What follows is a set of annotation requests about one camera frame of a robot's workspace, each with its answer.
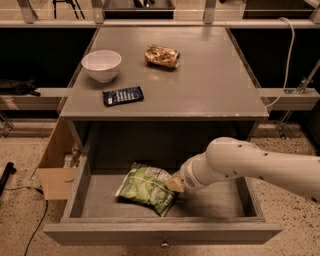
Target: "gray countertop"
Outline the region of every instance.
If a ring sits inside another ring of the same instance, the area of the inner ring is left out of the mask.
[[[180,51],[176,70],[148,65],[148,44]],[[232,41],[223,27],[101,28],[90,51],[122,56],[120,74],[101,84],[82,69],[61,117],[68,120],[261,120],[268,118]],[[140,86],[145,99],[105,107],[102,92]]]

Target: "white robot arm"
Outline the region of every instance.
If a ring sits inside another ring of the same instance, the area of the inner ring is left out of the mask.
[[[233,138],[213,140],[206,152],[181,166],[178,176],[186,191],[247,176],[320,202],[320,157],[268,152]]]

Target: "speckled floor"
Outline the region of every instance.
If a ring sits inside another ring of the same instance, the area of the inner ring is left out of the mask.
[[[27,129],[20,124],[20,127],[16,125],[9,138],[0,139],[0,172],[8,161],[14,162],[17,169],[16,174],[10,176],[6,189],[40,187],[35,170],[52,126],[41,125],[39,130],[30,128],[30,125],[26,126]],[[290,124],[285,132],[289,139],[281,140],[273,124],[264,124],[256,131],[252,142],[270,151],[316,154],[299,125]],[[46,223],[59,222],[65,207],[64,201],[49,201],[48,211],[30,243],[27,255],[319,255],[320,204],[306,201],[261,180],[253,180],[253,185],[266,220],[281,223],[284,227],[280,234],[263,245],[173,246],[168,250],[157,246],[63,247],[42,232]],[[45,208],[43,196],[34,189],[3,192],[0,198],[0,255],[24,255]]]

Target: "green chip bag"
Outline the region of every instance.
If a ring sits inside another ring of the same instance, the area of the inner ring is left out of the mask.
[[[159,215],[164,216],[175,197],[165,185],[170,178],[171,175],[163,169],[134,163],[116,196],[152,205]]]

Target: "white bowl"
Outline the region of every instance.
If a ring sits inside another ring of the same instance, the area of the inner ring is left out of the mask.
[[[91,52],[81,61],[88,75],[101,83],[110,82],[119,74],[120,63],[120,54],[109,50]]]

